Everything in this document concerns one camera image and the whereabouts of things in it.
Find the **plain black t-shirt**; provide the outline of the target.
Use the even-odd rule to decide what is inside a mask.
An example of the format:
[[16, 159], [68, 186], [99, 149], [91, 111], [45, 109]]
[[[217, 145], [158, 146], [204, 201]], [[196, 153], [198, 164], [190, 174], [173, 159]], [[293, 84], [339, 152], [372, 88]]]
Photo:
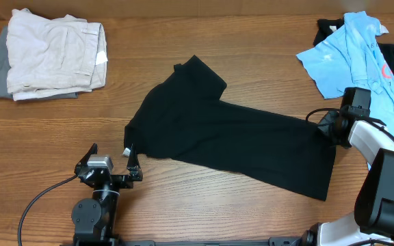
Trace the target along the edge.
[[304, 120], [222, 101], [225, 89], [198, 57], [175, 65], [125, 126], [124, 146], [325, 200], [334, 145]]

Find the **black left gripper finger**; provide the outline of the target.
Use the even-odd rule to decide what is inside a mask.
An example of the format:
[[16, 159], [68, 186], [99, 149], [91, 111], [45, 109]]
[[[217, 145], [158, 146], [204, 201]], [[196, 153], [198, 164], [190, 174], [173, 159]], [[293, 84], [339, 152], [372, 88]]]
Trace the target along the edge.
[[142, 181], [143, 172], [137, 157], [135, 146], [132, 145], [129, 153], [129, 160], [127, 163], [127, 170], [129, 171], [129, 178], [132, 181]]
[[82, 167], [86, 167], [89, 158], [93, 154], [97, 154], [98, 152], [98, 145], [96, 143], [93, 143], [90, 149], [87, 151], [87, 153], [81, 158], [81, 160], [75, 165], [75, 173], [78, 174], [81, 171]]

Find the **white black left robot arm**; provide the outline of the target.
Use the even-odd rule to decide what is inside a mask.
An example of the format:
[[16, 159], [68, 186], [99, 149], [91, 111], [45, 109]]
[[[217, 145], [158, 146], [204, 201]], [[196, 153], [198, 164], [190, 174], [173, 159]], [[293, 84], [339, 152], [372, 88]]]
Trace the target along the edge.
[[93, 189], [92, 197], [78, 201], [71, 219], [75, 225], [73, 245], [123, 245], [114, 233], [120, 190], [132, 189], [134, 182], [143, 180], [143, 173], [134, 147], [124, 150], [128, 174], [113, 174], [113, 163], [108, 155], [99, 155], [93, 144], [76, 164], [75, 174], [85, 185]]

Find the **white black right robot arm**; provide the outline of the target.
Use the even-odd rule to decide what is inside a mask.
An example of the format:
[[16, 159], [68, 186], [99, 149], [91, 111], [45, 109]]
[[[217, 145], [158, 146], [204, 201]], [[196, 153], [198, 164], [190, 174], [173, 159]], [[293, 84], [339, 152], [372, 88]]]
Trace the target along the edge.
[[383, 122], [360, 109], [325, 108], [319, 129], [337, 130], [337, 143], [355, 147], [371, 168], [350, 214], [317, 223], [298, 240], [299, 245], [394, 245], [394, 136]]

